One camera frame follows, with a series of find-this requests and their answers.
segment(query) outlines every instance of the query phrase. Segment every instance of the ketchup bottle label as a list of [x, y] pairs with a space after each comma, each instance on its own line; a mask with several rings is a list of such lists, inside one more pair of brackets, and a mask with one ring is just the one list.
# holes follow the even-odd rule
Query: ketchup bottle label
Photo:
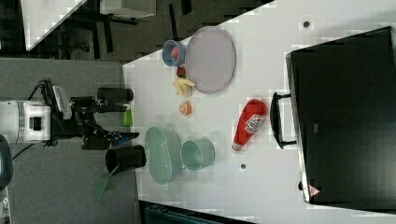
[[264, 123], [265, 116], [260, 116], [260, 115], [254, 115], [252, 116], [245, 124], [247, 127], [245, 130], [248, 133], [255, 133], [257, 130], [260, 129], [262, 124]]

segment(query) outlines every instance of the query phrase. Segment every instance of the green glass bowl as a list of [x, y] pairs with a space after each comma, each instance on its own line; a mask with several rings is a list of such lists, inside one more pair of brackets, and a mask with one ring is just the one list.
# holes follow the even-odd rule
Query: green glass bowl
[[146, 132], [145, 149], [148, 150], [148, 169], [160, 185], [171, 182], [182, 170], [181, 144], [177, 134], [162, 127], [151, 127]]
[[213, 164], [215, 149], [207, 139], [187, 141], [181, 147], [180, 157], [187, 169], [198, 171]]

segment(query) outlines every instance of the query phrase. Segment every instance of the green cup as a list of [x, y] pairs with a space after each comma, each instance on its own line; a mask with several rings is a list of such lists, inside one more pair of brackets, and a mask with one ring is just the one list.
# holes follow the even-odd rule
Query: green cup
[[187, 141], [181, 148], [180, 157], [187, 169], [198, 171], [213, 163], [215, 149], [207, 139]]
[[123, 121], [122, 121], [123, 126], [130, 127], [134, 124], [132, 120], [132, 111], [131, 109], [125, 110], [123, 112]]

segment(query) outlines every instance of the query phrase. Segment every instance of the toy food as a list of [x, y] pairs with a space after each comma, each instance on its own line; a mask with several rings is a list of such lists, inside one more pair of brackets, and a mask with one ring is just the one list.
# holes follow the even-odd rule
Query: toy food
[[172, 51], [171, 51], [171, 56], [172, 56], [173, 58], [178, 58], [178, 47], [177, 47], [177, 46], [175, 46], [175, 47], [172, 49]]
[[239, 117], [236, 134], [233, 138], [233, 150], [235, 152], [239, 152], [250, 137], [260, 129], [267, 111], [267, 106], [260, 100], [254, 99], [247, 102]]
[[187, 74], [187, 72], [186, 72], [186, 69], [184, 67], [179, 67], [177, 69], [177, 76], [178, 77], [186, 77], [186, 74]]
[[178, 107], [178, 111], [180, 111], [180, 114], [187, 116], [191, 113], [191, 104], [189, 102], [184, 102], [180, 104]]
[[177, 89], [177, 95], [189, 97], [192, 95], [191, 86], [195, 86], [195, 84], [189, 81], [186, 78], [177, 77], [173, 81], [173, 85]]

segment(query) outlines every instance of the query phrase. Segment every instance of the green object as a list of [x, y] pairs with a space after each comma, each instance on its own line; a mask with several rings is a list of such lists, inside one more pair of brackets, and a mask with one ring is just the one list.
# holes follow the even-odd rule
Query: green object
[[191, 171], [206, 168], [215, 159], [215, 149], [207, 139], [187, 141], [180, 153], [184, 166]]
[[125, 112], [123, 112], [123, 126], [132, 126], [134, 124], [133, 120], [132, 120], [132, 111], [131, 109], [127, 109], [125, 110]]
[[177, 134], [160, 127], [146, 132], [145, 148], [148, 150], [148, 170], [155, 182], [169, 183], [182, 170], [180, 140]]
[[95, 193], [93, 194], [93, 198], [95, 200], [99, 201], [102, 198], [102, 195], [105, 192], [108, 181], [110, 180], [111, 176], [113, 176], [113, 174], [117, 172], [118, 169], [119, 166], [117, 165], [116, 168], [114, 168], [110, 174], [105, 174], [102, 175], [102, 177], [100, 177], [96, 185]]

